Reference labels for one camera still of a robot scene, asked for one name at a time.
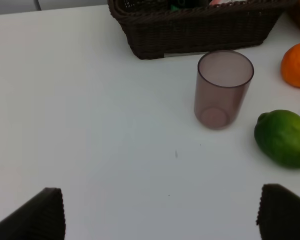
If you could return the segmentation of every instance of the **basket rim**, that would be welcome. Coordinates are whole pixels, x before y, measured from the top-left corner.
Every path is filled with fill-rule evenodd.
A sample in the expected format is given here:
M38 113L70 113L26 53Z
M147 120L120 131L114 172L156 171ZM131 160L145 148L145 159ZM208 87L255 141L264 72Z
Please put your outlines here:
M111 15L119 23L147 24L162 21L182 20L184 18L203 18L210 15L234 13L254 10L286 9L298 0L248 0L222 4L208 5L207 7L185 8L178 11L156 12L126 12L119 7L122 0L107 0Z

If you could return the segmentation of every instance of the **orange fruit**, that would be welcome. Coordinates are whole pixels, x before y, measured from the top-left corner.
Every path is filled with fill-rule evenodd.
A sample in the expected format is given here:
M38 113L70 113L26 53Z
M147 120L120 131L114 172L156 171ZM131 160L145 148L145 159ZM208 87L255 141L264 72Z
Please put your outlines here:
M300 43L290 48L283 56L281 75L288 84L300 88Z

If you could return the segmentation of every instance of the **table surface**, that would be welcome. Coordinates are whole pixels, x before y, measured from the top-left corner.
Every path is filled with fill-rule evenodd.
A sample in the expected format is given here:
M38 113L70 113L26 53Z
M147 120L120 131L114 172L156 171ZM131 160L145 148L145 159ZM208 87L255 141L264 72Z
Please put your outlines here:
M287 18L238 50L255 74L240 114L213 131L193 113L200 55L139 60L107 6L0 16L0 220L59 187L66 240L260 240L261 188L300 195L300 170L272 163L261 113L300 114L282 81L300 43Z

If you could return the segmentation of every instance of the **cup base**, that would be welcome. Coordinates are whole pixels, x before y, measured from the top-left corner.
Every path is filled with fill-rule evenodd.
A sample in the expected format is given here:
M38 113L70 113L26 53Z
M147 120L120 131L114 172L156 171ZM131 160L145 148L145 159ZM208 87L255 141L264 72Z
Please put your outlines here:
M204 109L199 117L199 121L210 129L223 129L230 124L230 117L226 111L218 107L208 107Z

